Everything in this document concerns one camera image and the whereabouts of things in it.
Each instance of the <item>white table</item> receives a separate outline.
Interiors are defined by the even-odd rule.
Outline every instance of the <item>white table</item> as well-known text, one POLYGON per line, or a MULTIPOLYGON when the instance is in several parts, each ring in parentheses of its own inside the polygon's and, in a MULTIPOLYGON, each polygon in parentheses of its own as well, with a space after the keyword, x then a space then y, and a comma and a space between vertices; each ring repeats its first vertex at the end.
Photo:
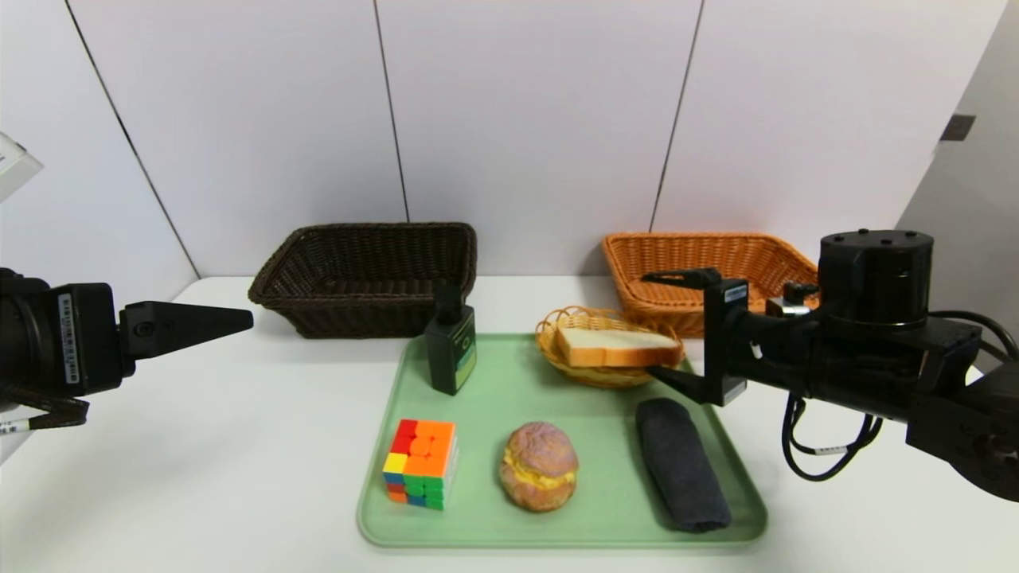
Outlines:
MULTIPOLYGON (((92 397, 88 424, 36 432, 4 464, 0 571, 1016 570, 1019 507, 905 446, 902 425, 834 480, 797 478, 780 450, 785 394, 759 384, 720 410, 769 511, 748 549, 380 550, 355 510, 406 341, 302 340, 248 302, 250 281, 201 280, 177 302, 252 309, 252 330, 139 363, 92 397)), ((481 277, 470 301, 481 332, 616 304, 606 277, 481 277)), ((696 366, 701 346, 688 350, 696 366)), ((859 419, 812 403, 801 425, 835 445, 859 419)))

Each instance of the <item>black robotic arm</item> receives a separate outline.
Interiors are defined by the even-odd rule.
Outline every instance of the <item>black robotic arm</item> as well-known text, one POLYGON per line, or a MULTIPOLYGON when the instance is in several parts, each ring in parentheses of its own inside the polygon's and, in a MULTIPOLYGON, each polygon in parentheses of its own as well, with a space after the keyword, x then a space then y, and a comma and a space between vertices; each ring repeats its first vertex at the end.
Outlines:
POLYGON ((654 272, 644 280, 704 292, 704 375, 651 367, 656 378, 698 403, 725 406, 747 380, 790 393, 783 448, 801 477, 832 477, 880 429, 882 419, 907 424, 906 441, 936 456, 978 487, 1019 502, 1019 350, 996 322, 965 312, 928 313, 933 240, 914 231, 838 233, 821 240, 818 285, 787 284, 767 313, 748 310, 749 284, 713 268, 654 272), (811 309, 804 296, 820 292, 811 309), (983 322, 1005 350, 981 341, 983 322), (1006 359, 966 384, 981 348, 1006 359), (811 449, 793 428, 805 399, 864 413, 856 441, 811 449), (842 454, 832 470, 803 472, 792 448, 842 454))
POLYGON ((0 422, 0 435, 84 424, 78 398, 118 387, 138 360, 252 327, 247 310, 161 302, 127 305, 116 322, 109 284, 50 289, 0 268, 0 412, 43 414, 0 422))

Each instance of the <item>bun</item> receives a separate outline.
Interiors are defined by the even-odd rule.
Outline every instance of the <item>bun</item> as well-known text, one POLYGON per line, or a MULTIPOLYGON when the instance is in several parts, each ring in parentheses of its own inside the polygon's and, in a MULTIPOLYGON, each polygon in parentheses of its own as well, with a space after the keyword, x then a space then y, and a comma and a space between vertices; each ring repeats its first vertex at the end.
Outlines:
POLYGON ((547 422, 529 422, 509 436, 499 480, 518 506, 547 512, 573 497, 579 468, 577 453, 562 430, 547 422))

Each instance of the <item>colorful cube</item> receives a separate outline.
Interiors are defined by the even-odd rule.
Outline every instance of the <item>colorful cube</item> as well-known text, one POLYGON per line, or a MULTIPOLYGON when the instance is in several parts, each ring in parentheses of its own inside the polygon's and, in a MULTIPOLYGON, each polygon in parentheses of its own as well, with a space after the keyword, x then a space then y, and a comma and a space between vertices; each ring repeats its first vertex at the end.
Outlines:
POLYGON ((382 466, 389 499, 444 510, 458 453, 457 425, 452 422, 400 420, 382 466))

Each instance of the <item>gray towel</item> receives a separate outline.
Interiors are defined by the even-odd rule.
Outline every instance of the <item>gray towel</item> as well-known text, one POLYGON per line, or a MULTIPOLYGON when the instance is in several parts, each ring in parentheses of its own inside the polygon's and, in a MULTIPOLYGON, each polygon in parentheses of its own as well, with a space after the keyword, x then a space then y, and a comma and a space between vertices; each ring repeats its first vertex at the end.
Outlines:
POLYGON ((667 398, 642 402, 637 433, 673 527, 690 533, 728 527, 729 503, 687 409, 667 398))

